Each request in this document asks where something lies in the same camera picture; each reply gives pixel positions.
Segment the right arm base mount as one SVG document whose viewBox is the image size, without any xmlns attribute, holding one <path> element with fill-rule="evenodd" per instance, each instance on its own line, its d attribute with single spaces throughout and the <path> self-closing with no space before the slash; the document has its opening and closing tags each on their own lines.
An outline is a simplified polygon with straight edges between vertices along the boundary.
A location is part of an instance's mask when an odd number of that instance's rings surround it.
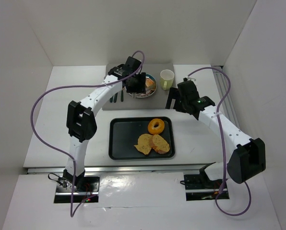
<svg viewBox="0 0 286 230">
<path fill-rule="evenodd" d="M 185 187 L 187 201 L 215 200 L 222 180 L 211 181 L 202 174 L 185 174 L 179 182 Z"/>
</svg>

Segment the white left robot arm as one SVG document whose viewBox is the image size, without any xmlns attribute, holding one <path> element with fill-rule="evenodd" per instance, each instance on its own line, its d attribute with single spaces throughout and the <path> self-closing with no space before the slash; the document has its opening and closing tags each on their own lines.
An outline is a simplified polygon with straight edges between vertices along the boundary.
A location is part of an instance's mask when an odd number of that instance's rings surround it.
<svg viewBox="0 0 286 230">
<path fill-rule="evenodd" d="M 131 78 L 139 79 L 139 85 L 132 87 L 134 93 L 145 89 L 144 75 L 138 72 L 143 63 L 128 57 L 126 63 L 109 70 L 103 83 L 79 102 L 71 101 L 67 111 L 67 128 L 70 135 L 70 157 L 63 171 L 63 177 L 73 186 L 79 187 L 84 178 L 84 159 L 89 140 L 95 135 L 95 117 L 107 101 L 120 92 Z"/>
</svg>

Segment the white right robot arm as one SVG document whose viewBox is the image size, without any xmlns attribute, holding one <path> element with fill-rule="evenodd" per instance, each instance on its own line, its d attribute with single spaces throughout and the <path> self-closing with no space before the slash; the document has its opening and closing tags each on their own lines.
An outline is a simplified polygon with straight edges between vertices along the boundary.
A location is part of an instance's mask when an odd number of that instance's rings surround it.
<svg viewBox="0 0 286 230">
<path fill-rule="evenodd" d="M 243 133 L 209 97 L 200 97 L 194 82 L 185 80 L 170 88 L 166 108 L 171 107 L 194 116 L 224 141 L 226 157 L 204 170 L 209 180 L 230 178 L 241 184 L 266 169 L 265 143 Z"/>
</svg>

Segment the small orange bun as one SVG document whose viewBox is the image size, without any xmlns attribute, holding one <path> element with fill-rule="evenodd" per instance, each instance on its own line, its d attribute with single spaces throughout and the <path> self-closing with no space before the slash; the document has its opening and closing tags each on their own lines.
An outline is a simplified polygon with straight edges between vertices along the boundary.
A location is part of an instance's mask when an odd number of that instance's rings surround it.
<svg viewBox="0 0 286 230">
<path fill-rule="evenodd" d="M 146 90 L 151 90 L 152 88 L 154 88 L 155 86 L 156 86 L 156 82 L 155 81 L 153 81 L 152 79 L 150 79 L 150 78 L 147 78 L 146 80 L 145 80 L 145 88 L 146 88 Z"/>
</svg>

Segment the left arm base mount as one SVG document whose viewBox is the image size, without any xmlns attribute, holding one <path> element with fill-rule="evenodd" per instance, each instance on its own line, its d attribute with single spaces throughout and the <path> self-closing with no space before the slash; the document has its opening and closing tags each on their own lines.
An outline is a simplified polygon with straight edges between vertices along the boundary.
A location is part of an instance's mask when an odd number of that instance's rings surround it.
<svg viewBox="0 0 286 230">
<path fill-rule="evenodd" d="M 68 204 L 71 202 L 72 184 L 65 178 L 55 173 L 49 173 L 48 179 L 56 182 L 56 190 L 54 203 L 55 204 Z M 100 177 L 89 176 L 84 177 L 80 185 L 74 187 L 73 202 L 80 203 L 97 203 L 99 193 Z"/>
</svg>

